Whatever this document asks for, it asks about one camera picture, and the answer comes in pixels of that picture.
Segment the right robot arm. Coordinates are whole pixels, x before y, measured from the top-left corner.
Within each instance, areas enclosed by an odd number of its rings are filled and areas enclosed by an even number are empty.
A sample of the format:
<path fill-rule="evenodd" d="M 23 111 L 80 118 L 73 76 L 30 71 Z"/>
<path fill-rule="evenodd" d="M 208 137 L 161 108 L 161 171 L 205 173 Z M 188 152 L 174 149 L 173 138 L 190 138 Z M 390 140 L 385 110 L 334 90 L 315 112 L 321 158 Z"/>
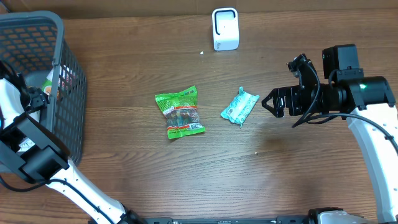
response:
<path fill-rule="evenodd" d="M 397 223 L 397 108 L 389 83 L 364 76 L 354 44 L 326 48 L 322 60 L 326 84 L 300 54 L 287 64 L 299 84 L 273 89 L 261 104 L 277 118 L 288 109 L 299 117 L 294 127 L 345 120 L 368 170 L 378 223 Z"/>

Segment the green instant noodle cup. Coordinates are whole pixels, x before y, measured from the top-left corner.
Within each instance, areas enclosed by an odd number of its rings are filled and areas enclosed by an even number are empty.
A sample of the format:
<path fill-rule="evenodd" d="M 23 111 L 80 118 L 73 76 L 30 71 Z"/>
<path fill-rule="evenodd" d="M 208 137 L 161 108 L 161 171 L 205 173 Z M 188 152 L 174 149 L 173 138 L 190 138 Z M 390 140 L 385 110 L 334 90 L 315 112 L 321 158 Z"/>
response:
<path fill-rule="evenodd" d="M 46 95 L 52 94 L 52 80 L 54 69 L 49 71 L 42 85 L 42 91 Z M 66 94 L 69 94 L 73 87 L 73 80 L 76 78 L 76 73 L 65 65 L 60 69 L 60 77 L 58 78 L 58 87 L 61 88 Z"/>

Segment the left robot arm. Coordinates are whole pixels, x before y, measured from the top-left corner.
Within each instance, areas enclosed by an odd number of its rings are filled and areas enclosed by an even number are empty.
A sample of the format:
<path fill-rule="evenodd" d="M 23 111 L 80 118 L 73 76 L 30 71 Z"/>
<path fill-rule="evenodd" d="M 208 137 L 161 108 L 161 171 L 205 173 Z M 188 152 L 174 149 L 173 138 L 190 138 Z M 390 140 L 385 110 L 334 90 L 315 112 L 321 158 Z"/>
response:
<path fill-rule="evenodd" d="M 48 102 L 40 88 L 28 87 L 20 73 L 1 62 L 1 163 L 31 184 L 25 192 L 47 186 L 85 211 L 90 223 L 144 223 L 88 180 L 66 145 L 39 123 L 35 114 Z"/>

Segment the teal tissue pack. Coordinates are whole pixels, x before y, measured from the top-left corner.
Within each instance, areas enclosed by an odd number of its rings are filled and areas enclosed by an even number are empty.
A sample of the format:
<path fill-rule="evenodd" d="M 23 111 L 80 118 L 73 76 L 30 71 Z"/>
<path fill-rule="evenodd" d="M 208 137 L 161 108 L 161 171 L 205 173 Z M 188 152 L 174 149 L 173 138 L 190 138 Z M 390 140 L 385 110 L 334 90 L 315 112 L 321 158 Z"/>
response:
<path fill-rule="evenodd" d="M 238 89 L 238 94 L 220 115 L 222 118 L 228 119 L 231 123 L 242 127 L 258 100 L 259 95 L 247 93 L 241 86 Z"/>

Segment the green snack bag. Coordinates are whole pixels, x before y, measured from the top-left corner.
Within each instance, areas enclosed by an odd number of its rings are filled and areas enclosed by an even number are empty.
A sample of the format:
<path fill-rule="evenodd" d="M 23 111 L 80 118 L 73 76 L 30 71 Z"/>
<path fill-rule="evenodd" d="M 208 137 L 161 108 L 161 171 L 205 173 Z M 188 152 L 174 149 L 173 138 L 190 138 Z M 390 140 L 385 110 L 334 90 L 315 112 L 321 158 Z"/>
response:
<path fill-rule="evenodd" d="M 155 101 L 166 118 L 167 137 L 177 139 L 204 133 L 197 110 L 197 88 L 195 85 L 178 93 L 155 95 Z"/>

